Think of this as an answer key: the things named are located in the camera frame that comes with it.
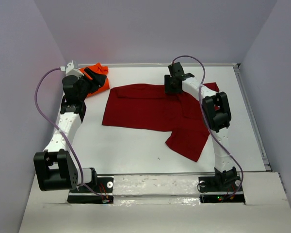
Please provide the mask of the dark red t shirt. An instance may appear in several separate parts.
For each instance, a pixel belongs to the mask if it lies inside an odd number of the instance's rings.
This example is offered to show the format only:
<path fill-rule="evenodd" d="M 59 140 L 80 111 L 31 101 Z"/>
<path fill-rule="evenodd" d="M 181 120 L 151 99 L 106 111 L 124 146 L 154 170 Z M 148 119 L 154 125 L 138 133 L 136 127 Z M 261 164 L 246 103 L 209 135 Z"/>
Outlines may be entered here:
<path fill-rule="evenodd" d="M 171 132 L 166 145 L 197 162 L 208 140 L 199 102 L 190 94 L 166 94 L 163 85 L 131 84 L 110 90 L 104 126 Z"/>

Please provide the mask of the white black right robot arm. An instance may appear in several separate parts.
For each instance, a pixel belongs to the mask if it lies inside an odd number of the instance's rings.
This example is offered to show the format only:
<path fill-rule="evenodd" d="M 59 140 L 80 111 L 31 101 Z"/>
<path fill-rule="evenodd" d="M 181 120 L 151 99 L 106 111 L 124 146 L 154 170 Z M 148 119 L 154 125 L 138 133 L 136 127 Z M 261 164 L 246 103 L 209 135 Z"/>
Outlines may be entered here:
<path fill-rule="evenodd" d="M 203 121 L 207 127 L 215 155 L 214 176 L 199 178 L 198 187 L 201 193 L 229 192 L 236 194 L 242 187 L 243 176 L 238 176 L 235 166 L 241 167 L 228 150 L 228 128 L 231 111 L 225 92 L 215 92 L 204 84 L 206 70 L 198 80 L 191 73 L 185 73 L 179 62 L 168 66 L 169 74 L 164 77 L 165 93 L 188 93 L 199 105 Z"/>

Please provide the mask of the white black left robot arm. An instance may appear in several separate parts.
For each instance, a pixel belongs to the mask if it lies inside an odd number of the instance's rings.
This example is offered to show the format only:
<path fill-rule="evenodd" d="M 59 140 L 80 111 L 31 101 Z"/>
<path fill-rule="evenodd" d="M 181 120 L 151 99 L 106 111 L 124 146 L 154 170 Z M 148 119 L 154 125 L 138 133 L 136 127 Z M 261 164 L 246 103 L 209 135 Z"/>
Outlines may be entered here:
<path fill-rule="evenodd" d="M 38 185 L 42 191 L 73 190 L 82 186 L 92 192 L 97 188 L 97 173 L 94 168 L 81 166 L 72 142 L 85 117 L 86 97 L 102 88 L 107 76 L 89 68 L 81 72 L 70 67 L 54 68 L 47 74 L 54 71 L 65 72 L 62 79 L 64 95 L 57 122 L 36 106 L 40 115 L 54 127 L 48 145 L 33 157 Z"/>

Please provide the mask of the orange t shirt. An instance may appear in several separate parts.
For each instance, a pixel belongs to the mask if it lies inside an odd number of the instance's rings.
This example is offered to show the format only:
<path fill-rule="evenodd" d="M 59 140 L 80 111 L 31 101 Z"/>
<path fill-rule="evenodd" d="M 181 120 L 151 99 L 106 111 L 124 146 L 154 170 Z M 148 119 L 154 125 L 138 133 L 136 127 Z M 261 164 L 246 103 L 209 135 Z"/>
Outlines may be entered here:
<path fill-rule="evenodd" d="M 100 85 L 97 90 L 87 95 L 88 98 L 110 89 L 109 79 L 107 77 L 109 69 L 107 66 L 103 66 L 101 63 L 96 63 L 95 65 L 79 68 L 79 71 L 81 71 L 88 79 L 94 80 Z"/>

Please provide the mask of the white front panel board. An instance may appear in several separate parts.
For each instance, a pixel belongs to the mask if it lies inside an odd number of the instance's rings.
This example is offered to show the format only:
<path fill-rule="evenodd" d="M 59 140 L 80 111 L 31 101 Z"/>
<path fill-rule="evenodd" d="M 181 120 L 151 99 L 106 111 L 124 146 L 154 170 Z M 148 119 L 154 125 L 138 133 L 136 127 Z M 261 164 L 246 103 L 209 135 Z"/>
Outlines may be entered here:
<path fill-rule="evenodd" d="M 114 177 L 112 204 L 70 204 L 32 184 L 22 233 L 291 233 L 277 173 L 246 173 L 244 202 L 201 203 L 196 175 Z"/>

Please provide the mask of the white table edge rail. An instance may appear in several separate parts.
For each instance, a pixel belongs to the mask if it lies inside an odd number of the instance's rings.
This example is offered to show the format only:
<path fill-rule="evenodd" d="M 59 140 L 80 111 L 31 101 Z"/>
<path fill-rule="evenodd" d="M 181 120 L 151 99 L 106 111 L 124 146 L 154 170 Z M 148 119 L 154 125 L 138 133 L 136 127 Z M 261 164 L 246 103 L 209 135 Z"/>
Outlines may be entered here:
<path fill-rule="evenodd" d="M 167 67 L 169 63 L 130 63 L 130 64 L 102 64 L 109 68 L 114 67 Z M 181 63 L 183 67 L 200 67 L 199 63 Z M 204 63 L 204 67 L 236 67 L 240 64 L 237 63 Z"/>

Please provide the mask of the right side aluminium rail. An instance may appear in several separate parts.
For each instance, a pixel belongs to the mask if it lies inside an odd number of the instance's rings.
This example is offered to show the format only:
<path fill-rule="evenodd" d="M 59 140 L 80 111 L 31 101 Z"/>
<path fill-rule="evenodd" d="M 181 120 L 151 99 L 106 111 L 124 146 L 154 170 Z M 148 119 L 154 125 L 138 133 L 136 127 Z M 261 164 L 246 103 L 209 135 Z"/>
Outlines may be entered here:
<path fill-rule="evenodd" d="M 264 148 L 264 144 L 263 144 L 261 136 L 260 136 L 258 125 L 257 125 L 256 119 L 255 119 L 255 116 L 254 116 L 254 113 L 253 113 L 253 110 L 252 110 L 252 107 L 251 107 L 247 92 L 246 92 L 244 84 L 243 84 L 240 66 L 241 66 L 241 63 L 237 63 L 237 64 L 235 64 L 233 66 L 234 73 L 236 75 L 236 79 L 237 79 L 237 82 L 238 82 L 242 97 L 244 99 L 244 104 L 245 104 L 247 112 L 248 112 L 248 116 L 249 116 L 249 119 L 250 119 L 250 122 L 251 122 L 251 126 L 253 128 L 253 132 L 254 132 L 254 135 L 255 135 L 255 138 L 256 138 L 256 141 L 257 141 L 257 144 L 258 144 L 258 148 L 259 148 L 262 160 L 263 160 L 263 164 L 264 164 L 265 170 L 267 172 L 272 172 L 273 170 L 272 170 L 271 165 L 269 163 L 269 159 L 267 157 L 267 154 L 266 154 L 266 151 L 265 151 L 265 148 Z"/>

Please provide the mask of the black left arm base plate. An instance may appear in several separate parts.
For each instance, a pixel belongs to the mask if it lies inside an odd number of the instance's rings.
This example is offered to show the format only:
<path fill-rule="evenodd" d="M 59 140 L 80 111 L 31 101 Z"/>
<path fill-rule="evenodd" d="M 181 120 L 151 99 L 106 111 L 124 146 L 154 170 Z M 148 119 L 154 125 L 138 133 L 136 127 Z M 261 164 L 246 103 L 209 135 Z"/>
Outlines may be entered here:
<path fill-rule="evenodd" d="M 113 176 L 98 176 L 97 184 L 88 183 L 88 187 L 80 187 L 69 191 L 67 202 L 70 204 L 112 204 L 113 203 Z"/>

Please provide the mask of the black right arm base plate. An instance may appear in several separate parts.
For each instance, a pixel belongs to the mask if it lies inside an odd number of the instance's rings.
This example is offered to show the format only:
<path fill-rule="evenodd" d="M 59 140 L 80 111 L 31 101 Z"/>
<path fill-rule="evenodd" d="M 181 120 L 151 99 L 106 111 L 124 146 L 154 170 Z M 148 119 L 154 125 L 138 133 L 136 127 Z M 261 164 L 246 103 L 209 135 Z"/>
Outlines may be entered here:
<path fill-rule="evenodd" d="M 197 190 L 200 193 L 200 203 L 243 203 L 245 197 L 243 188 L 239 188 L 240 177 L 234 181 L 229 181 L 227 184 L 220 185 L 216 182 L 214 176 L 202 176 L 198 178 Z"/>

